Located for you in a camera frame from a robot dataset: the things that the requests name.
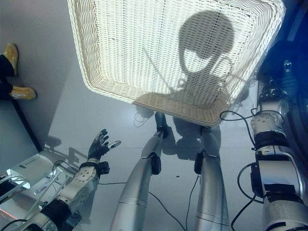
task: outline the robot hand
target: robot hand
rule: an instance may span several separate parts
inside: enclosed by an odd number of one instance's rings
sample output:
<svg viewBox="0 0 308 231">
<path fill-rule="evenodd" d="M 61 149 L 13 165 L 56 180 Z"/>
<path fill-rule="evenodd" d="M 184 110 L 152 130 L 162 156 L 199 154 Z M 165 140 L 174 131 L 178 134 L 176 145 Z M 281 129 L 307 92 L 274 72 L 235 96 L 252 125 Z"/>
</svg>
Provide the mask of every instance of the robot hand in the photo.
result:
<svg viewBox="0 0 308 231">
<path fill-rule="evenodd" d="M 80 165 L 72 181 L 19 231 L 58 231 L 71 214 L 83 206 L 88 196 L 96 190 L 100 176 L 109 173 L 108 162 L 100 162 L 101 156 L 121 144 L 121 141 L 109 144 L 106 142 L 108 138 L 106 129 L 103 129 L 89 149 L 87 162 Z"/>
<path fill-rule="evenodd" d="M 115 141 L 112 144 L 109 144 L 109 142 L 106 141 L 109 138 L 107 133 L 106 129 L 103 129 L 97 134 L 89 149 L 88 160 L 96 159 L 99 161 L 102 155 L 105 155 L 110 149 L 121 144 L 121 141 Z"/>
</svg>

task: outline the cable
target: cable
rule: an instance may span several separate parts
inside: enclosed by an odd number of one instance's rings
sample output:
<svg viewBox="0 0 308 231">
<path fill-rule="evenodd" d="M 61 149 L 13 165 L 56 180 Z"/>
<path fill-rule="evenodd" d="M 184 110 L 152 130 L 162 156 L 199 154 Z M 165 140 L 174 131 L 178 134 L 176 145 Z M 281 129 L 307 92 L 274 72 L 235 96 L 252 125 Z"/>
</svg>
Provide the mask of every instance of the cable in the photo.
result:
<svg viewBox="0 0 308 231">
<path fill-rule="evenodd" d="M 15 222 L 26 222 L 27 220 L 25 219 L 17 219 L 17 220 L 13 220 L 10 223 L 6 224 L 0 231 L 4 231 L 7 227 L 9 227 L 10 225 L 12 225 Z"/>
<path fill-rule="evenodd" d="M 184 228 L 184 226 L 181 224 L 181 222 L 179 222 L 178 219 L 176 219 L 171 213 L 169 213 L 169 211 L 166 209 L 166 207 L 164 206 L 164 204 L 158 199 L 158 197 L 155 196 L 155 195 L 154 195 L 153 193 L 151 193 L 151 192 L 149 192 L 149 194 L 151 194 L 151 195 L 160 203 L 160 205 L 164 208 L 164 210 L 165 210 L 170 216 L 172 216 L 172 217 L 174 218 L 174 220 L 177 221 L 177 223 L 182 227 L 182 229 L 183 229 L 184 231 L 186 231 L 185 228 Z"/>
<path fill-rule="evenodd" d="M 233 225 L 235 223 L 235 221 L 237 220 L 237 218 L 241 215 L 241 213 L 254 201 L 254 199 L 256 198 L 256 195 L 254 195 L 254 197 L 238 212 L 238 214 L 233 218 L 233 221 L 231 222 L 231 229 L 233 231 L 235 231 Z"/>
<path fill-rule="evenodd" d="M 99 183 L 100 185 L 108 185 L 108 184 L 126 184 L 126 182 L 118 182 L 118 183 L 105 183 L 105 184 L 102 184 L 102 183 Z"/>
<path fill-rule="evenodd" d="M 224 118 L 222 118 L 222 114 L 224 114 L 224 113 L 226 113 L 226 112 L 234 113 L 234 114 L 238 115 L 238 116 L 240 117 L 240 119 L 224 119 Z M 251 136 L 251 134 L 250 134 L 249 125 L 248 125 L 248 122 L 247 122 L 247 120 L 246 120 L 246 119 L 248 119 L 248 118 L 255 117 L 255 115 L 251 115 L 251 116 L 248 116 L 248 117 L 244 117 L 244 116 L 242 116 L 241 114 L 238 114 L 237 112 L 227 110 L 227 111 L 221 112 L 220 115 L 219 115 L 219 117 L 220 117 L 221 120 L 224 120 L 224 121 L 238 121 L 238 120 L 243 120 L 243 121 L 245 122 L 245 124 L 246 124 L 246 127 L 247 127 L 247 131 L 248 131 L 248 135 L 249 135 L 250 141 L 251 141 L 251 143 L 253 144 L 253 146 L 255 146 L 255 142 L 254 142 L 254 140 L 252 139 L 252 136 Z"/>
<path fill-rule="evenodd" d="M 275 110 L 262 110 L 262 111 L 260 111 L 260 113 L 261 112 L 275 112 L 275 113 L 277 113 L 278 115 L 280 115 L 280 117 L 282 119 L 282 123 L 284 124 L 284 117 L 282 116 L 282 114 L 280 112 L 277 112 Z"/>
<path fill-rule="evenodd" d="M 57 183 L 58 185 L 61 185 L 61 186 L 63 186 L 62 184 L 60 184 L 59 182 L 57 182 L 57 181 L 55 181 L 55 183 Z"/>
<path fill-rule="evenodd" d="M 56 187 L 55 187 L 53 184 L 51 184 L 51 185 L 53 186 L 54 191 L 55 191 L 55 193 L 56 193 L 56 192 L 57 192 Z"/>
<path fill-rule="evenodd" d="M 99 183 L 99 184 L 100 184 L 100 185 L 126 184 L 126 182 L 118 182 L 118 183 Z M 183 229 L 184 231 L 186 231 L 185 228 L 184 228 L 184 226 L 181 224 L 181 222 L 179 222 L 179 220 L 176 219 L 176 218 L 166 209 L 166 207 L 165 207 L 164 204 L 158 199 L 158 197 L 155 196 L 155 195 L 154 195 L 153 193 L 151 193 L 151 192 L 149 192 L 149 194 L 152 195 L 152 196 L 160 203 L 160 205 L 164 208 L 164 210 L 165 210 L 172 218 L 174 218 L 174 220 L 182 227 L 182 229 Z"/>
<path fill-rule="evenodd" d="M 253 200 L 255 202 L 258 202 L 260 204 L 263 204 L 263 201 L 259 201 L 254 199 L 253 197 L 250 197 L 248 194 L 246 194 L 244 192 L 244 190 L 242 189 L 241 185 L 240 185 L 240 177 L 242 175 L 242 173 L 245 171 L 245 169 L 247 169 L 249 166 L 251 166 L 253 163 L 250 163 L 248 165 L 246 165 L 245 167 L 242 168 L 242 170 L 239 172 L 239 174 L 237 175 L 237 186 L 239 187 L 240 191 L 242 192 L 242 194 L 244 194 L 244 196 L 246 196 L 248 199 Z"/>
<path fill-rule="evenodd" d="M 65 161 L 63 161 L 63 160 L 58 160 L 58 161 L 56 161 L 54 164 L 53 164 L 53 166 L 52 166 L 52 176 L 54 176 L 54 167 L 56 166 L 56 164 L 57 163 L 59 163 L 59 162 L 61 162 L 61 163 L 65 163 L 65 164 L 67 164 L 69 167 L 71 167 L 71 169 L 73 169 L 75 172 L 78 172 L 78 170 L 77 169 L 75 169 L 74 167 L 72 167 L 69 163 L 67 163 L 67 162 L 65 162 Z"/>
<path fill-rule="evenodd" d="M 195 186 L 196 186 L 196 183 L 197 183 L 197 181 L 198 181 L 198 178 L 200 178 L 199 175 L 197 176 L 196 181 L 195 181 L 194 184 L 193 184 L 193 187 L 192 187 L 192 190 L 191 190 L 191 194 L 189 195 L 189 203 L 188 203 L 188 209 L 187 209 L 186 221 L 185 221 L 186 231 L 188 231 L 188 228 L 187 228 L 187 219 L 188 219 L 189 207 L 191 206 L 192 193 L 193 193 L 193 190 L 194 190 L 194 188 L 195 188 Z"/>
<path fill-rule="evenodd" d="M 251 113 L 253 116 L 256 116 L 256 114 L 253 113 L 253 110 L 257 110 L 257 108 L 255 107 L 255 108 L 250 109 L 250 113 Z"/>
</svg>

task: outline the yellow shoe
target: yellow shoe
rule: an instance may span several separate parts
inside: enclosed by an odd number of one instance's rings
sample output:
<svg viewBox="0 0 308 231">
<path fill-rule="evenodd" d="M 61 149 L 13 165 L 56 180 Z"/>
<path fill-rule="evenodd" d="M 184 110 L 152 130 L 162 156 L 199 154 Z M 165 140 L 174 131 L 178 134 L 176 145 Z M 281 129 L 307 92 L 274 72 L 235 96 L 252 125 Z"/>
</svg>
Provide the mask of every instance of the yellow shoe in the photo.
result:
<svg viewBox="0 0 308 231">
<path fill-rule="evenodd" d="M 9 95 L 16 100 L 33 100 L 37 93 L 32 88 L 21 88 L 13 85 L 12 92 Z"/>
<path fill-rule="evenodd" d="M 14 76 L 18 75 L 17 62 L 18 62 L 18 50 L 15 44 L 7 43 L 5 45 L 3 55 L 10 61 L 12 68 L 14 69 Z"/>
</svg>

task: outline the gray floor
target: gray floor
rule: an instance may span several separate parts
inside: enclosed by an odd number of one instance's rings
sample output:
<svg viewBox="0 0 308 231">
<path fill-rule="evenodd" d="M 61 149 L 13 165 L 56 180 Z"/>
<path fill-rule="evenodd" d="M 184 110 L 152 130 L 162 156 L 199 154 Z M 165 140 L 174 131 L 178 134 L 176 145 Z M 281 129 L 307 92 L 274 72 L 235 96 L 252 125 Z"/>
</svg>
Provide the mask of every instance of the gray floor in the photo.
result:
<svg viewBox="0 0 308 231">
<path fill-rule="evenodd" d="M 107 128 L 110 139 L 121 140 L 122 145 L 104 157 L 111 170 L 109 175 L 101 178 L 101 182 L 126 181 L 144 144 L 155 131 L 154 117 L 139 122 L 141 116 L 134 105 L 86 88 L 77 62 L 65 1 L 32 0 L 29 4 L 28 1 L 4 0 L 0 6 L 1 50 L 7 42 L 14 42 L 20 52 L 20 75 L 11 81 L 32 86 L 39 95 L 34 101 L 20 104 L 40 143 L 63 153 L 54 154 L 54 159 L 65 156 L 70 163 L 79 165 L 95 135 Z M 248 115 L 255 99 L 256 86 L 252 86 L 238 112 Z M 14 113 L 7 103 L 1 104 L 6 105 L 9 113 Z M 2 112 L 3 106 L 0 106 L 1 126 L 9 126 L 6 114 Z M 150 191 L 181 223 L 185 223 L 188 198 L 196 178 L 194 161 L 190 159 L 200 150 L 199 127 L 171 116 L 167 116 L 167 122 L 173 129 L 177 145 L 166 144 L 162 154 L 163 170 L 160 175 L 152 177 Z M 232 219 L 248 202 L 237 188 L 236 177 L 244 165 L 254 161 L 254 152 L 250 150 L 252 145 L 242 121 L 223 122 L 220 132 L 221 166 Z M 31 148 L 25 148 L 27 154 L 19 153 L 21 160 L 32 152 Z M 242 184 L 247 192 L 251 191 L 248 172 L 244 173 Z M 89 200 L 81 210 L 84 219 L 76 230 L 108 230 L 122 189 L 123 185 L 99 186 L 93 200 Z M 193 228 L 198 191 L 197 185 L 192 194 L 189 230 Z M 260 204 L 251 204 L 238 219 L 236 229 L 261 230 L 261 211 Z M 180 227 L 149 196 L 144 230 L 178 231 Z"/>
</svg>

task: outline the black clamp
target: black clamp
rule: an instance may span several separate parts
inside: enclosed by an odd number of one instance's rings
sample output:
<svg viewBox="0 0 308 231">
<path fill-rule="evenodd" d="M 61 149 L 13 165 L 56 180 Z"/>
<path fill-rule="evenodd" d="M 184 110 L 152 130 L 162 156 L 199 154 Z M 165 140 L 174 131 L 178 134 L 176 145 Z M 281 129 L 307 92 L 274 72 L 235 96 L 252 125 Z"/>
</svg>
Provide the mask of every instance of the black clamp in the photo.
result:
<svg viewBox="0 0 308 231">
<path fill-rule="evenodd" d="M 202 161 L 204 158 L 203 152 L 197 153 L 196 159 L 194 161 L 194 172 L 196 174 L 201 174 L 201 168 L 202 168 Z"/>
<path fill-rule="evenodd" d="M 251 165 L 250 180 L 251 180 L 251 188 L 254 194 L 260 198 L 264 198 L 262 189 L 262 179 L 258 162 L 254 162 Z"/>
<path fill-rule="evenodd" d="M 156 153 L 150 155 L 151 165 L 152 165 L 152 174 L 158 175 L 162 170 L 162 162 L 160 157 Z"/>
<path fill-rule="evenodd" d="M 62 227 L 72 214 L 68 204 L 58 199 L 51 201 L 41 210 L 41 213 L 50 218 L 58 229 Z"/>
</svg>

